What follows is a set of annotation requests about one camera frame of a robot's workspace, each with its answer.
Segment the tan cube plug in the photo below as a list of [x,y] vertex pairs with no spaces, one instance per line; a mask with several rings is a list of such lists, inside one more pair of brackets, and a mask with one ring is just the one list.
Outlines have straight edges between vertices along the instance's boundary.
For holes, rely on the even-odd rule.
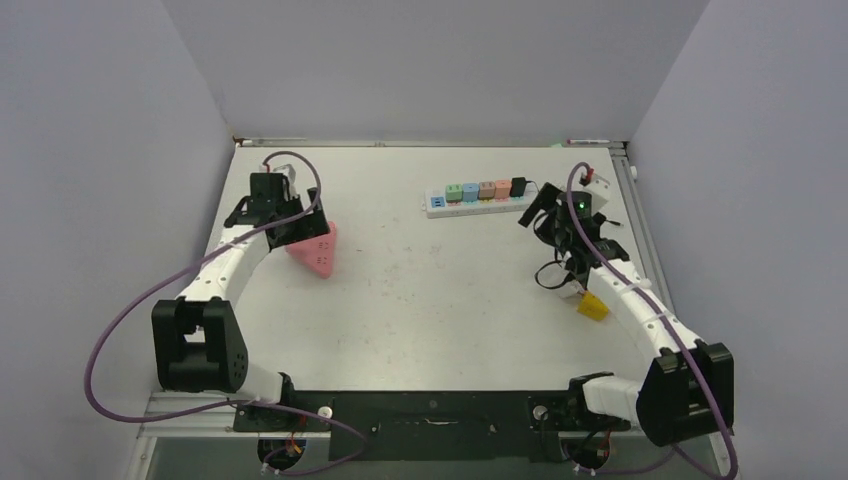
[[496,194],[496,184],[494,181],[484,181],[478,184],[478,199],[491,200]]

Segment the white long power strip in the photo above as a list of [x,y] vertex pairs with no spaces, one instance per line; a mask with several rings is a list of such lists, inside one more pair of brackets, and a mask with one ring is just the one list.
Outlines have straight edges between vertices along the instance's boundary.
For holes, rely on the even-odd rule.
[[445,186],[433,187],[425,190],[421,210],[426,213],[428,219],[523,211],[531,203],[538,189],[535,184],[530,183],[525,195],[519,198],[448,203],[445,200]]

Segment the black power adapter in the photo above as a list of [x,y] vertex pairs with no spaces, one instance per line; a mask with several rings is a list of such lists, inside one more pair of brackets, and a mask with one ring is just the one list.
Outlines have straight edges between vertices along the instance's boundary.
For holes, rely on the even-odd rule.
[[510,182],[509,196],[511,198],[519,198],[525,195],[527,188],[527,179],[525,177],[513,177]]

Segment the yellow cube socket plug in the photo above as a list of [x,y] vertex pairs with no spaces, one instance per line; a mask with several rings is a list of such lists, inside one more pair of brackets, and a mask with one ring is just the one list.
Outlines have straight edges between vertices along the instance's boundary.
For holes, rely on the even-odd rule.
[[609,315],[610,310],[599,297],[586,291],[581,296],[577,312],[591,320],[600,322]]

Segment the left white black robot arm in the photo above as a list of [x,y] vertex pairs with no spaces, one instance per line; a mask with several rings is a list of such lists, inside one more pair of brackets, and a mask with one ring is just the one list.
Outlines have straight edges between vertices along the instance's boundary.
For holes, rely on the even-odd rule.
[[236,318],[236,305],[253,272],[273,250],[334,232],[318,189],[310,203],[287,188],[243,197],[226,217],[214,258],[173,300],[152,310],[160,385],[171,391],[234,394],[260,402],[259,417],[274,430],[296,421],[290,377],[252,361]]

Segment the pink triangular socket base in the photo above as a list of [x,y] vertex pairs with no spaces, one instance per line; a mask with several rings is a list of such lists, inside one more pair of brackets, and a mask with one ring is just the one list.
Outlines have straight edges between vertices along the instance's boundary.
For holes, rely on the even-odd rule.
[[289,244],[286,253],[298,264],[322,279],[331,277],[334,270],[338,230],[334,222],[328,223],[329,232],[314,238]]

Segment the salmon cube plug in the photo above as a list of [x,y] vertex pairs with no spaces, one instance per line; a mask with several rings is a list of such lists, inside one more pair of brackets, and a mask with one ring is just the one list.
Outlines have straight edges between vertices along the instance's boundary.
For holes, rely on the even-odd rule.
[[510,197],[512,182],[509,179],[496,180],[494,186],[494,199],[502,200]]

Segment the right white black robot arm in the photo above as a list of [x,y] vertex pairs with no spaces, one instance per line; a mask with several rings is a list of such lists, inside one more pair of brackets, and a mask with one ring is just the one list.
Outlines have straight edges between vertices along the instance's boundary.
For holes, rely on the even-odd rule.
[[708,344],[676,317],[639,274],[628,252],[601,232],[599,195],[546,183],[519,220],[555,252],[565,283],[596,298],[628,333],[647,364],[641,380],[612,372],[575,377],[567,419],[589,428],[603,417],[641,429],[657,446],[731,429],[734,359],[722,343]]

